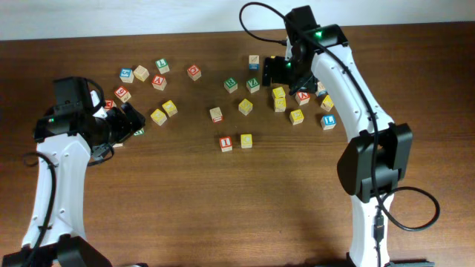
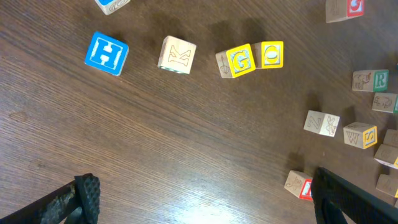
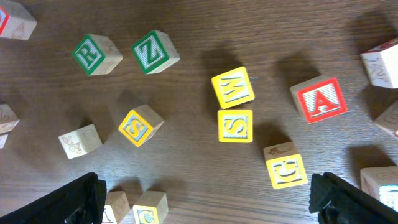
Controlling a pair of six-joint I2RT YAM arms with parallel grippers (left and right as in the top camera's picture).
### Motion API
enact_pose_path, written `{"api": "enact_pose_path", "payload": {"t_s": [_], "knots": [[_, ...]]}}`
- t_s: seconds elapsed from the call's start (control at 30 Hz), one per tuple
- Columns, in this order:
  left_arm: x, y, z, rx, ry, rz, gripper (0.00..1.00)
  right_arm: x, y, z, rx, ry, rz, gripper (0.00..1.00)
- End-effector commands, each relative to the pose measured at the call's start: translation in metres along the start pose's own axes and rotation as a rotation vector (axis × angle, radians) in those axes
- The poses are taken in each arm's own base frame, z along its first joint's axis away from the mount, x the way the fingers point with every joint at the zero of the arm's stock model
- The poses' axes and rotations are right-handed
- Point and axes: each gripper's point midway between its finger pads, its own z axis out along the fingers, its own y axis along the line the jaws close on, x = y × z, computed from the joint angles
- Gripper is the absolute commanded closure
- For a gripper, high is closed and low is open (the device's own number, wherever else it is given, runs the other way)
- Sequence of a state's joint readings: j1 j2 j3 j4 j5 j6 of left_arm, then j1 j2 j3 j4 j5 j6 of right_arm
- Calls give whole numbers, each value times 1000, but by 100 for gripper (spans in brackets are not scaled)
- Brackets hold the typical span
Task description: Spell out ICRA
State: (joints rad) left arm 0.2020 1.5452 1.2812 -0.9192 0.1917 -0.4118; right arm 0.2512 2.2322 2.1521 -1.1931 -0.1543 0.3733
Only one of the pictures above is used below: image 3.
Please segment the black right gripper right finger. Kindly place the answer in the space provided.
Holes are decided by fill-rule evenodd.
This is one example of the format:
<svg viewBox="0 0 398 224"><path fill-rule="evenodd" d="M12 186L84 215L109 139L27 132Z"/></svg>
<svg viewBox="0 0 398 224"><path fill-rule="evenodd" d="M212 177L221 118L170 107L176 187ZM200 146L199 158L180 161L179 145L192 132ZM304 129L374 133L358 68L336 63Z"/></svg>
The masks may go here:
<svg viewBox="0 0 398 224"><path fill-rule="evenodd" d="M309 212L322 224L397 224L397 212L331 172L313 174Z"/></svg>

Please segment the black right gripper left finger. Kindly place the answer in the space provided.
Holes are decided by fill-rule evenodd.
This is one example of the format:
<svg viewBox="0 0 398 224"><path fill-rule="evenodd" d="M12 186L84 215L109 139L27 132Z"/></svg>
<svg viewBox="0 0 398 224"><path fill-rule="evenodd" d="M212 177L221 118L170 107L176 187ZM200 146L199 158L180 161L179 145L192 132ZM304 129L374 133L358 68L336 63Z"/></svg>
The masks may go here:
<svg viewBox="0 0 398 224"><path fill-rule="evenodd" d="M106 182L94 172L89 172L1 217L1 223L101 224L106 193Z"/></svg>

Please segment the red I letter block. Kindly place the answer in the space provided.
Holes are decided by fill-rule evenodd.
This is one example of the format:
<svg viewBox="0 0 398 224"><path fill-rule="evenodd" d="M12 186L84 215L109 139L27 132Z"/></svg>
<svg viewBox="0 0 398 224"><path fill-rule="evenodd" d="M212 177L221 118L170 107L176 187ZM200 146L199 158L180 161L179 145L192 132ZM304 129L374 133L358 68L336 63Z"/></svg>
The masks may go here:
<svg viewBox="0 0 398 224"><path fill-rule="evenodd" d="M130 212L126 193L123 191L108 192L106 194L102 224L120 224Z"/></svg>

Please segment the red side wooden block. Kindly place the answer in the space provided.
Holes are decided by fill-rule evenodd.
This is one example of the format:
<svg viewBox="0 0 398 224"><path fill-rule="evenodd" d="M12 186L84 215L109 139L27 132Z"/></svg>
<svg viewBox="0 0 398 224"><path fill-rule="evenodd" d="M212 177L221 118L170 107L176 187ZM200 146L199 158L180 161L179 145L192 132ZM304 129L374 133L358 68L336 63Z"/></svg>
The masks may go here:
<svg viewBox="0 0 398 224"><path fill-rule="evenodd" d="M103 145L94 124L58 137L68 159L84 156Z"/></svg>

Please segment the red A letter block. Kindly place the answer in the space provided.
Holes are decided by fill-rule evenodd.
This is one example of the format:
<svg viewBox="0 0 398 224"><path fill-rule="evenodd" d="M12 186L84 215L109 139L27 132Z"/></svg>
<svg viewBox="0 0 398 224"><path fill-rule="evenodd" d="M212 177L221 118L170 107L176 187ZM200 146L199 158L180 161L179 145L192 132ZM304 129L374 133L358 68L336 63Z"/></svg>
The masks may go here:
<svg viewBox="0 0 398 224"><path fill-rule="evenodd" d="M347 112L336 77L319 76L290 87L298 112L308 124L317 123Z"/></svg>

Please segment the green R letter block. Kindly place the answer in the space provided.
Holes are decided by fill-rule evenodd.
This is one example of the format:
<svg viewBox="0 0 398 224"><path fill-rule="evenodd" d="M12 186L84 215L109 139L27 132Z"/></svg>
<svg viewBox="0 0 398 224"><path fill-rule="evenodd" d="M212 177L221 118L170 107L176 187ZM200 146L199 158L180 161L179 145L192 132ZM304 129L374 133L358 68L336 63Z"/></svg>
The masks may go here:
<svg viewBox="0 0 398 224"><path fill-rule="evenodd" d="M86 34L72 55L89 76L107 75L123 59L109 37L94 34Z"/></svg>

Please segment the red C letter block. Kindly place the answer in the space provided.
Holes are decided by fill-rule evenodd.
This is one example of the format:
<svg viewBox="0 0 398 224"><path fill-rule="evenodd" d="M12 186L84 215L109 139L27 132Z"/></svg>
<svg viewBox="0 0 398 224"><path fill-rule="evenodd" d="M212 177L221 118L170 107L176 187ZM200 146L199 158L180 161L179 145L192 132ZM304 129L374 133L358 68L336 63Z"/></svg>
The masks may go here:
<svg viewBox="0 0 398 224"><path fill-rule="evenodd" d="M1 0L1 37L7 39L28 40L37 20L21 4Z"/></svg>

